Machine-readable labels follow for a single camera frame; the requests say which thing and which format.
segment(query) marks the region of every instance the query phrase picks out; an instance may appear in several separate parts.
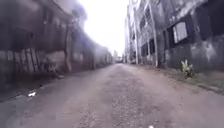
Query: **alley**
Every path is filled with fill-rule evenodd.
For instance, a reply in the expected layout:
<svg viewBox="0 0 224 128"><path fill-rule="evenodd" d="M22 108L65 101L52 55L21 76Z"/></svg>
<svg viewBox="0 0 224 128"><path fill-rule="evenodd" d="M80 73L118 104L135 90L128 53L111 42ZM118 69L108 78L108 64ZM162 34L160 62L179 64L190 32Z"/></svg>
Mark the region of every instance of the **alley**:
<svg viewBox="0 0 224 128"><path fill-rule="evenodd" d="M116 64L0 104L1 128L223 128L224 97Z"/></svg>

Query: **sky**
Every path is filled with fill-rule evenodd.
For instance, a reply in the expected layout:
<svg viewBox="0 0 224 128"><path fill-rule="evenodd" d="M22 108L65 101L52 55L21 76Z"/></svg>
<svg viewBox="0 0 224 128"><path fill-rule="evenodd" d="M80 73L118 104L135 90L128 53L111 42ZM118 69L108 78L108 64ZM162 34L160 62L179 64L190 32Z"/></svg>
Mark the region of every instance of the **sky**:
<svg viewBox="0 0 224 128"><path fill-rule="evenodd" d="M125 17L128 0L78 0L88 18L85 32L96 43L122 55L125 46Z"/></svg>

